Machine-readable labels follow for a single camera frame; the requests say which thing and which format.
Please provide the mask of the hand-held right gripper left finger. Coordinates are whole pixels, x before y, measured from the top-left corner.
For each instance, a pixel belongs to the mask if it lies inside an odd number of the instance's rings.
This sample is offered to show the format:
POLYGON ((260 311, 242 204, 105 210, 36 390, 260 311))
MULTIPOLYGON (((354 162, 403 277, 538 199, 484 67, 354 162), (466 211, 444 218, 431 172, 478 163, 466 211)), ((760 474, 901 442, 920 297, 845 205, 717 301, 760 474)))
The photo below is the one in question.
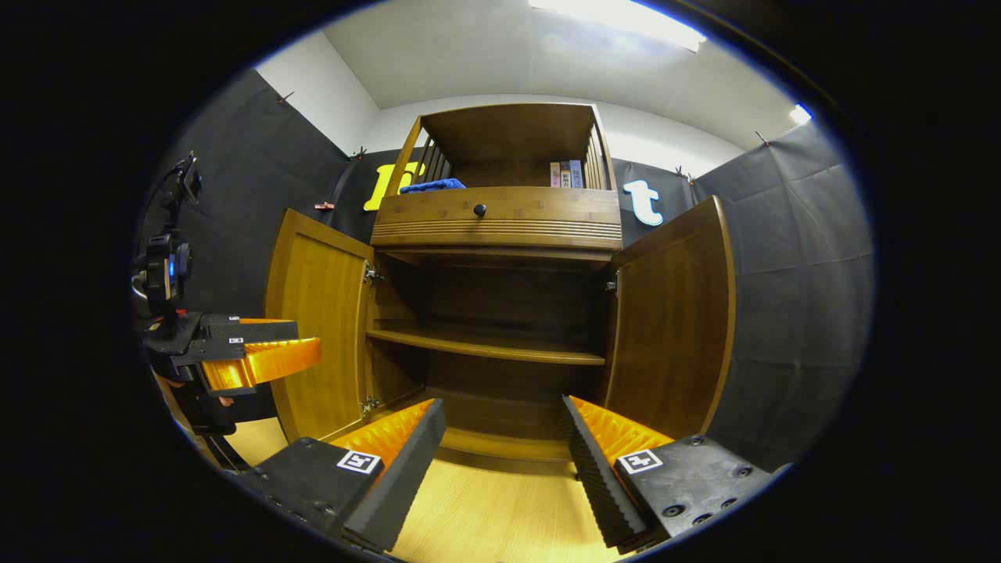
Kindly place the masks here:
POLYGON ((446 427, 443 400, 423 400, 331 443, 297 439, 235 480, 329 539, 393 551, 446 427))

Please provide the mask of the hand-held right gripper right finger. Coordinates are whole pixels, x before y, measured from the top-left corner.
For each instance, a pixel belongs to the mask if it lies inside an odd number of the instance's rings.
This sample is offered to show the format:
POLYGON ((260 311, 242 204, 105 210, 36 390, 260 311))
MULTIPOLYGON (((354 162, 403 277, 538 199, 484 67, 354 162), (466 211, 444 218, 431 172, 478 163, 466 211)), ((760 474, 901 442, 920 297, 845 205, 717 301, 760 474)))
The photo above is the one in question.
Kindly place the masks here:
POLYGON ((687 537, 775 475, 703 434, 678 439, 575 396, 562 430, 605 545, 620 554, 687 537))

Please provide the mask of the wooden shoe cabinet door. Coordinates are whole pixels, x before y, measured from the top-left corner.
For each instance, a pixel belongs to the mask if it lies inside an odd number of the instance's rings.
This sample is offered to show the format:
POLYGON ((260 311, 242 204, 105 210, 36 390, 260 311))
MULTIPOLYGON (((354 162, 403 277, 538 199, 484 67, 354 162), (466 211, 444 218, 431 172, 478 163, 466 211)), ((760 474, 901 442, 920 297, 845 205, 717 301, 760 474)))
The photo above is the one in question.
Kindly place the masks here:
POLYGON ((612 257, 603 407, 664 435, 703 434, 722 398, 736 325, 735 259, 718 196, 612 257))
POLYGON ((290 442, 326 439, 360 424, 366 396, 364 325, 370 245, 286 210, 273 249, 265 316, 296 321, 301 339, 321 343, 321 360, 271 383, 290 442))

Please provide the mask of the wooden double-door shoe cabinet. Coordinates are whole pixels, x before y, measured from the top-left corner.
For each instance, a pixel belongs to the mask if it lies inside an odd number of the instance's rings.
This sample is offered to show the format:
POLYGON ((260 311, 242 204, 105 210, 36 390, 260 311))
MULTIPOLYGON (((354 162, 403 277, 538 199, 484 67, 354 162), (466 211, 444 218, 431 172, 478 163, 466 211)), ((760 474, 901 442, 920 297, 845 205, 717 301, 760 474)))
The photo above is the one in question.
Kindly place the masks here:
MULTIPOLYGON (((622 188, 616 184, 597 107, 516 103, 422 115, 404 140, 382 200, 411 183, 444 178, 455 178, 466 188, 550 188, 548 164, 570 160, 583 165, 584 189, 614 190, 621 210, 622 188)), ((562 399, 576 396, 603 407, 614 306, 603 282, 614 271, 617 252, 373 246, 371 235, 363 243, 375 250, 373 266, 386 279, 369 286, 362 357, 366 395, 380 399, 380 406, 360 424, 326 439, 343 437, 423 400, 441 399, 447 449, 526 462, 568 461, 568 447, 558 431, 562 399), (455 355, 366 335, 376 321, 385 320, 575 336, 603 353, 605 364, 565 366, 455 355)), ((633 243, 626 242, 622 227, 621 249, 633 243)))

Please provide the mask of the wooden inner shelf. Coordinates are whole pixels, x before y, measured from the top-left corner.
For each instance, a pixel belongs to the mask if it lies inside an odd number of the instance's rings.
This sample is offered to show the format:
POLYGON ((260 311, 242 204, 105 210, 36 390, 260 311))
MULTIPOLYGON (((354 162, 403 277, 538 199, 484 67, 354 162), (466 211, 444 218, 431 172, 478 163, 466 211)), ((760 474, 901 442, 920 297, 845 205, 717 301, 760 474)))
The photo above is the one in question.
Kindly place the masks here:
POLYGON ((565 366, 604 366, 605 356, 585 339, 538 331, 437 323, 437 321, 376 321, 366 331, 372 339, 497 360, 565 366))

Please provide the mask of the blue cloth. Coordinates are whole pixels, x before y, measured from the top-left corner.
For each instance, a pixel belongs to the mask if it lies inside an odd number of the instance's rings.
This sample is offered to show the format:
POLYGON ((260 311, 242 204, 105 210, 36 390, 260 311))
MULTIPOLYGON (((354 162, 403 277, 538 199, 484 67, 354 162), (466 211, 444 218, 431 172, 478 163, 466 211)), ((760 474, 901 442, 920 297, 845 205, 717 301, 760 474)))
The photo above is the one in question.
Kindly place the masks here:
POLYGON ((411 183, 398 189, 398 195, 411 195, 411 193, 436 192, 436 190, 458 190, 466 189, 464 183, 455 178, 444 178, 439 181, 428 181, 422 183, 411 183))

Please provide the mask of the black backdrop cloth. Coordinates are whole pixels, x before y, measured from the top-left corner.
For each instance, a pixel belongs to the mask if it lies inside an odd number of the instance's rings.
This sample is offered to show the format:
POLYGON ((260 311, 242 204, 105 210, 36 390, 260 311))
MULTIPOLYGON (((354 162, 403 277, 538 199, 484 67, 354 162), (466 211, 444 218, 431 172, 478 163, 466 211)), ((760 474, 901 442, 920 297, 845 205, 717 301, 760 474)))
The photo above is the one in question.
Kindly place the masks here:
MULTIPOLYGON (((365 242, 361 211, 375 168, 360 163, 250 70, 207 104, 168 144, 154 174, 190 152, 205 189, 183 210, 196 270, 185 302, 196 310, 262 314, 280 217, 335 200, 332 226, 365 242)), ((709 434, 762 468, 797 459, 839 412, 871 328, 875 267, 858 183, 825 129, 798 125, 697 178, 615 160, 619 181, 644 179, 666 220, 711 195, 732 235, 737 290, 733 360, 709 434)))

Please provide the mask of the long ceiling light panel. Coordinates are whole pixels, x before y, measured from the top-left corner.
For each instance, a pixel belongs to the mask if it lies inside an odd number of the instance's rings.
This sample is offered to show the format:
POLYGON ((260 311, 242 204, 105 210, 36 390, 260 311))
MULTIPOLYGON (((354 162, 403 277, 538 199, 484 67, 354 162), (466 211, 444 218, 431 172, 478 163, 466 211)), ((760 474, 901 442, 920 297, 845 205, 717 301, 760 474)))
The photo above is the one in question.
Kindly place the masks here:
POLYGON ((693 53, 708 40, 696 28, 635 0, 528 0, 528 4, 533 9, 558 12, 665 41, 693 53))

